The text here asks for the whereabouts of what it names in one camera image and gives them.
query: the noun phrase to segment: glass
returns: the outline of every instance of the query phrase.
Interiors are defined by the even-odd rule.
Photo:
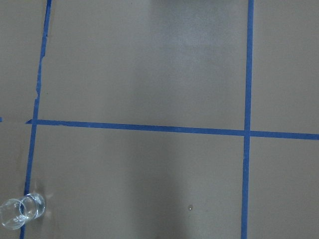
[[[0,222],[10,230],[40,217],[45,211],[45,200],[38,193],[30,193],[19,199],[9,199],[0,206]]]

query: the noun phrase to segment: vertical blue line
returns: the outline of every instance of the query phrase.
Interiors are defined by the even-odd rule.
[[[248,1],[241,239],[247,239],[254,1]]]
[[[34,152],[35,135],[36,135],[36,128],[37,128],[37,119],[38,119],[38,113],[39,113],[40,95],[41,95],[42,59],[45,55],[46,41],[47,41],[47,37],[48,37],[48,29],[49,29],[49,22],[50,22],[50,11],[51,11],[51,0],[47,0],[44,26],[43,26],[40,61],[39,61],[38,75],[37,75],[37,81],[36,81],[37,98],[34,100],[29,155],[28,155],[28,163],[27,163],[27,168],[26,168],[26,176],[25,176],[25,184],[24,184],[24,194],[25,195],[28,194],[29,190],[30,190],[33,152]],[[24,238],[24,232],[25,232],[25,226],[23,226],[21,228],[20,239]]]

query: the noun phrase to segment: clear glass cup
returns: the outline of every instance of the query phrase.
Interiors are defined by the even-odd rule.
[[[45,211],[45,200],[38,193],[30,193],[19,199],[9,199],[0,206],[0,222],[10,230],[40,217]]]

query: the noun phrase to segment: gray surface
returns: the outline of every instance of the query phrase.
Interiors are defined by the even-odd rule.
[[[0,117],[32,118],[45,5],[38,0],[0,1]]]
[[[317,238],[319,141],[252,138],[248,238]]]
[[[39,126],[31,189],[45,195],[48,210],[26,238],[237,239],[242,144],[231,136]]]
[[[252,129],[319,133],[319,1],[255,1]]]
[[[246,0],[53,7],[40,119],[243,128]]]
[[[18,123],[0,123],[0,205],[23,195],[31,127]],[[1,239],[18,239],[20,231],[0,225]]]

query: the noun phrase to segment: blue masking tape strip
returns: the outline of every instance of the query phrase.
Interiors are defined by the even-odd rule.
[[[157,125],[139,125],[139,124],[121,124],[121,123],[97,123],[97,122],[78,122],[78,121],[57,121],[43,120],[36,121],[37,125],[62,125],[71,127],[87,127],[87,128],[110,128],[110,129],[126,129],[126,130],[144,130],[144,131],[160,131],[160,132],[178,132],[178,133],[200,133],[200,134],[218,134],[244,136],[243,130],[235,129],[217,129],[217,128],[190,128],[190,127],[174,127],[174,126],[157,126]]]
[[[29,147],[28,163],[27,163],[25,185],[24,185],[24,194],[25,195],[28,194],[29,190],[30,190],[31,170],[32,170],[32,162],[33,162],[33,152],[34,152],[34,144],[35,144],[36,127],[37,127],[36,120],[38,119],[39,104],[40,104],[40,94],[41,94],[42,59],[43,59],[43,57],[45,55],[46,41],[47,41],[48,30],[49,30],[49,22],[50,22],[50,11],[51,11],[51,0],[47,0],[47,2],[46,2],[46,11],[45,11],[45,19],[44,19],[44,27],[43,27],[43,35],[42,35],[40,61],[39,61],[38,75],[37,75],[37,82],[36,82],[37,98],[34,100],[32,128],[31,128],[31,137],[30,137],[30,147]],[[20,239],[24,239],[24,232],[25,232],[25,226],[23,226],[21,228]]]
[[[319,134],[314,134],[314,133],[251,131],[251,136],[267,137],[267,138],[292,138],[292,139],[319,140]]]
[[[241,239],[247,239],[254,1],[248,1]]]

